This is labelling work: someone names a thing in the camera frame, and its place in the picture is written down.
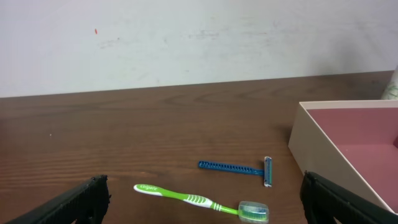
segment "white box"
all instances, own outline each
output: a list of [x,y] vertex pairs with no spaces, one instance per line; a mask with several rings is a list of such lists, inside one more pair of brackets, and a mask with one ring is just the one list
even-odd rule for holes
[[301,102],[289,148],[302,172],[398,213],[396,138],[398,100]]

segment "textured razor grip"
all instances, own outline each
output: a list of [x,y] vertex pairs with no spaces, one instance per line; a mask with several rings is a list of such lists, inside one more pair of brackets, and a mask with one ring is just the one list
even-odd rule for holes
[[260,170],[260,169],[254,169],[252,167],[247,167],[247,166],[223,164],[220,162],[199,161],[198,167],[202,168],[202,169],[234,172],[237,174],[249,174],[249,175],[264,176],[264,171]]

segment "wood grain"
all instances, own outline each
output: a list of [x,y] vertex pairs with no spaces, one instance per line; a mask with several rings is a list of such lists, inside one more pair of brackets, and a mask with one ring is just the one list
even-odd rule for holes
[[[240,223],[226,213],[143,195],[134,184],[268,204],[271,223],[305,223],[302,174],[288,147],[299,101],[380,98],[392,72],[168,86],[0,99],[0,222],[96,174],[113,195],[104,223]],[[261,168],[197,169],[199,160]]]

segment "red object inside box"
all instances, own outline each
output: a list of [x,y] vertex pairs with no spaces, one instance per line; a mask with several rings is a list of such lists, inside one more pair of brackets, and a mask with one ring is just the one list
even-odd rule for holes
[[398,212],[398,108],[308,112],[383,201]]

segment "toothbrush head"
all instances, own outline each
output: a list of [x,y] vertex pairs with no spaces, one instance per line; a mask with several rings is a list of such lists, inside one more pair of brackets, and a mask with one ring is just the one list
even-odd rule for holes
[[268,206],[257,202],[241,202],[238,209],[239,219],[247,223],[268,223]]

